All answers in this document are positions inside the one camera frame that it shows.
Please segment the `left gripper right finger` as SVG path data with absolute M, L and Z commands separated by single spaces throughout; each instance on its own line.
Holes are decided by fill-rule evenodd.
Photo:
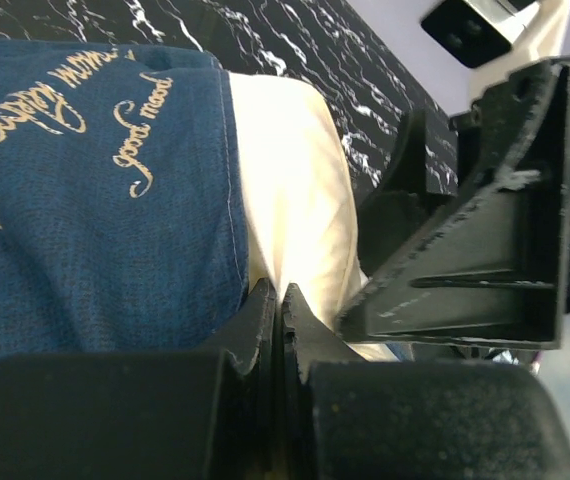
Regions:
M 282 304 L 291 479 L 570 479 L 570 440 L 526 369 L 368 362 L 291 286 Z

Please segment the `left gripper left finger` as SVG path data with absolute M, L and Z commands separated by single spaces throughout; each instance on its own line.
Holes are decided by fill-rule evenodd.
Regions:
M 276 295 L 181 352 L 0 360 L 0 479 L 258 479 L 269 467 Z

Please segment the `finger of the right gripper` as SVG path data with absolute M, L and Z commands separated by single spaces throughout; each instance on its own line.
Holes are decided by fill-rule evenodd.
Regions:
M 395 162 L 358 208 L 364 289 L 347 342 L 559 346 L 570 313 L 570 56 L 488 88 L 454 116 L 458 189 L 427 186 L 426 117 L 401 121 Z
M 368 278 L 452 198 L 427 190 L 426 136 L 425 112 L 405 114 L 392 164 L 357 207 L 357 253 Z

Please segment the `cream pillow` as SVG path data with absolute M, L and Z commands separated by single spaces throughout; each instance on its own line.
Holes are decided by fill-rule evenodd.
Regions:
M 322 94 L 300 80 L 232 73 L 249 283 L 271 281 L 277 301 L 299 287 L 329 329 L 366 284 L 346 160 Z

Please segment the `blue embroidered pillowcase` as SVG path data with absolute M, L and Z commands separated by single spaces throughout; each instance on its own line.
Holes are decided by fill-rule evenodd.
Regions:
M 218 60 L 0 38 L 0 359 L 193 347 L 247 289 Z

